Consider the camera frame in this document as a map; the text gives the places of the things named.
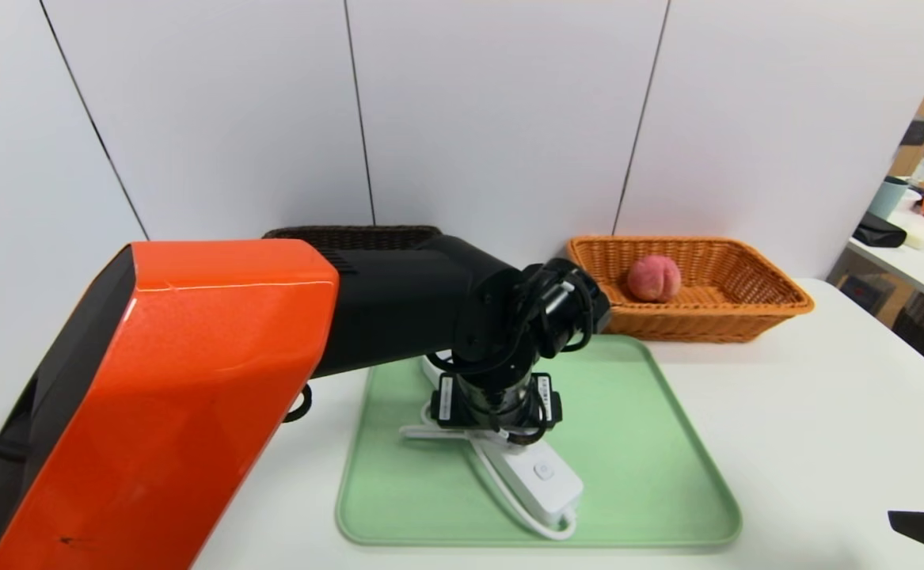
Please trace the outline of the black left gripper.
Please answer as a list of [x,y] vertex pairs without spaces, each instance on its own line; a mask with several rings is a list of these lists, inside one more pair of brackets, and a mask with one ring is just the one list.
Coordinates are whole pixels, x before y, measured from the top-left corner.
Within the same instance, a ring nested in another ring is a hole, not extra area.
[[440,428],[535,433],[563,421],[560,394],[549,373],[531,371],[509,386],[483,386],[479,380],[509,380],[497,369],[473,380],[430,366],[434,390],[430,421]]

